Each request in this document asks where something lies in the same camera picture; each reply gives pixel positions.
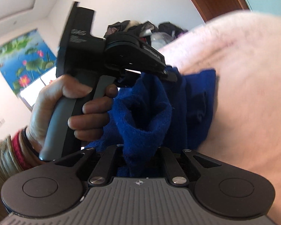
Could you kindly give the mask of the person's left forearm sleeve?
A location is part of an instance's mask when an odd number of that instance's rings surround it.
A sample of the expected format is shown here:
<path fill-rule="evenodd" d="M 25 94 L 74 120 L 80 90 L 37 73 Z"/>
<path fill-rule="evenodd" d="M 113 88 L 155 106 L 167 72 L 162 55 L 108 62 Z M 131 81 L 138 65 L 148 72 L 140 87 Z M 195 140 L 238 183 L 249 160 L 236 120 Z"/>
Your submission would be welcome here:
<path fill-rule="evenodd" d="M 7 216 L 1 200 L 1 189 L 11 176 L 43 164 L 36 156 L 44 142 L 46 130 L 26 127 L 14 137 L 7 136 L 0 140 L 0 221 Z"/>

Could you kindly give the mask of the person's left hand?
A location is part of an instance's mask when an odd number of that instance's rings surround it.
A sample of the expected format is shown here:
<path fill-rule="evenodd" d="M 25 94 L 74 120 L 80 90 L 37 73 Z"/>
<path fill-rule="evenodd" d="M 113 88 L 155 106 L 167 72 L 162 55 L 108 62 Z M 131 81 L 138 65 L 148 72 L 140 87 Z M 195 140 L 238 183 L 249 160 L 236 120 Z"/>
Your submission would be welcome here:
<path fill-rule="evenodd" d="M 50 119 L 58 100 L 61 97 L 84 98 L 91 91 L 91 87 L 81 84 L 69 75 L 57 78 L 40 91 L 32 110 L 30 123 L 26 128 L 27 139 L 36 152 L 40 152 L 44 146 Z M 68 127 L 74 130 L 77 139 L 89 143 L 103 135 L 103 127 L 110 121 L 108 111 L 117 94 L 118 89 L 114 84 L 107 86 L 104 97 L 88 101 L 82 106 L 81 115 L 68 119 Z"/>

